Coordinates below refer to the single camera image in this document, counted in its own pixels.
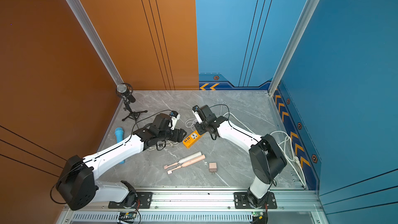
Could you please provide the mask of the orange power strip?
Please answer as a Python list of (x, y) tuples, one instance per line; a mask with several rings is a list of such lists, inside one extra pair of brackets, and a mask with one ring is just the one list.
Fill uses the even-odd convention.
[(190, 135), (188, 135), (183, 141), (183, 145), (189, 149), (192, 147), (202, 136), (197, 132), (194, 131)]

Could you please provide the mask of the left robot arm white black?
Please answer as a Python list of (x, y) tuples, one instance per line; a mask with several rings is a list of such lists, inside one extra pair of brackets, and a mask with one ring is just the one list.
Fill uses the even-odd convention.
[(70, 157), (54, 188), (73, 211), (92, 202), (113, 202), (124, 208), (137, 207), (138, 194), (130, 183), (125, 180), (110, 183), (99, 178), (115, 165), (152, 146), (159, 147), (168, 141), (181, 143), (187, 133), (176, 128), (179, 118), (176, 111), (169, 114), (160, 112), (153, 123), (134, 131), (119, 143), (84, 158), (78, 155)]

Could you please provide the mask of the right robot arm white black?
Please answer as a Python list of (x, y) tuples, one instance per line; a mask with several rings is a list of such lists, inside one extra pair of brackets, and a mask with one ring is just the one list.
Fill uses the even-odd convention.
[(217, 117), (208, 105), (196, 105), (192, 111), (198, 121), (195, 124), (198, 134), (209, 133), (213, 140), (228, 140), (249, 154), (255, 179), (247, 191), (248, 202), (253, 208), (262, 208), (274, 179), (287, 165), (286, 156), (275, 138), (270, 134), (260, 136), (245, 131), (229, 118)]

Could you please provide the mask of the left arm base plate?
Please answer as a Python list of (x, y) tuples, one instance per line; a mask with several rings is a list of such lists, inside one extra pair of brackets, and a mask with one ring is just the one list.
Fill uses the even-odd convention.
[(134, 209), (149, 209), (152, 202), (152, 192), (137, 192), (132, 200), (132, 205), (128, 206), (126, 203), (109, 202), (109, 209), (118, 208), (134, 208)]

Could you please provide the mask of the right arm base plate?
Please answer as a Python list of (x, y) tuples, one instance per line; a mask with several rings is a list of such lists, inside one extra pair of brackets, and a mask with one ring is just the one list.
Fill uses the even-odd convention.
[(235, 192), (234, 203), (236, 209), (277, 209), (277, 202), (273, 192), (267, 192), (258, 199), (251, 192)]

